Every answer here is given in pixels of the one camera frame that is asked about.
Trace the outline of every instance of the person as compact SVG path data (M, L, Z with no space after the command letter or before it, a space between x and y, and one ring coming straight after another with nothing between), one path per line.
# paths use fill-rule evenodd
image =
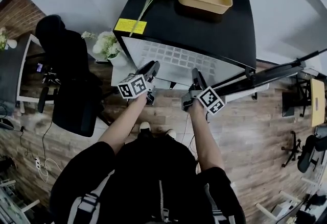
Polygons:
M99 141L76 155L51 191L55 223L245 223L220 150L198 100L188 109L201 173L176 132L153 138L142 123L124 144L147 102L139 96Z

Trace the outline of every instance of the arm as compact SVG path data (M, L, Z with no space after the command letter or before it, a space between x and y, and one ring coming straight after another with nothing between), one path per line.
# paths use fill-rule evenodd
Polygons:
M192 121L195 145L201 170L213 167L224 169L220 149L215 142L205 119L203 106L197 99L195 99L188 112Z
M147 93L140 95L104 132L99 141L108 143L117 154L133 129L136 120L147 103Z

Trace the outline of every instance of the backpack strap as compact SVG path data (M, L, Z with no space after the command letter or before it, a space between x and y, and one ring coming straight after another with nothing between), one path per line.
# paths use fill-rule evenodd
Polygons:
M87 193L83 197L78 197L75 199L71 207L71 212L69 214L67 224L74 224L76 215L78 215L79 212L82 212L84 216L85 214L89 215L91 219L90 222L88 222L89 224L97 223L100 213L99 197L112 174L114 174L114 170L109 173L109 175L99 184L99 186L94 191Z

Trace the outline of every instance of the sneaker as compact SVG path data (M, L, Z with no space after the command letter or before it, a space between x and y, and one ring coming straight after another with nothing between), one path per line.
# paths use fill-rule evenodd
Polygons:
M139 132L141 132L141 131L149 131L149 132L151 132L150 124L147 121L143 121L139 125Z
M166 136L169 136L169 137L171 137L172 139L176 139L176 132L175 132L175 130L173 130L173 129L170 129L170 130L168 130L167 132L166 132Z

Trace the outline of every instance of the wooden floor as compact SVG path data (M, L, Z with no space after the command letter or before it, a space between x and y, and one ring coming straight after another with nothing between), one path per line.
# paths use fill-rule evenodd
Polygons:
M90 69L104 81L104 91L108 90L111 67L92 64ZM297 170L296 162L281 168L287 159L281 146L292 145L290 131L296 131L303 141L312 133L310 109L304 118L299 117L299 110L296 110L296 116L282 117L282 91L288 90L289 84L290 79L272 83L269 90L258 94L257 101L253 101L250 96L238 99L228 103L218 116L208 118L213 136L221 148L227 175L236 185L248 223L270 223L255 207L256 203L271 210L278 202L279 191L303 197L307 189L300 180L302 174ZM155 105L146 107L137 123L148 121L153 132L173 128L177 132L177 141L194 151L194 141L190 143L193 136L191 121L188 120L186 125L187 114L180 108L183 94L183 91L158 91ZM125 102L119 96L106 100L105 114L116 118L124 109ZM11 178L17 180L19 190L27 198L40 199L45 206L48 205L51 187L60 171L49 162L52 176L48 183L43 182L33 157L38 156L43 162L41 139L50 126L51 112L52 106L46 105L45 112L37 114L35 104L26 103L26 113L23 116L15 113L11 118L18 129L20 125L26 127L22 144L33 155L25 154L26 149L20 145L20 132L0 130L0 153L12 157L17 165L17 170L10 170ZM52 124L44 138L46 157L64 168L72 157L96 142L105 129L103 123L98 122L94 136L84 138ZM138 124L130 140L136 137L137 131Z

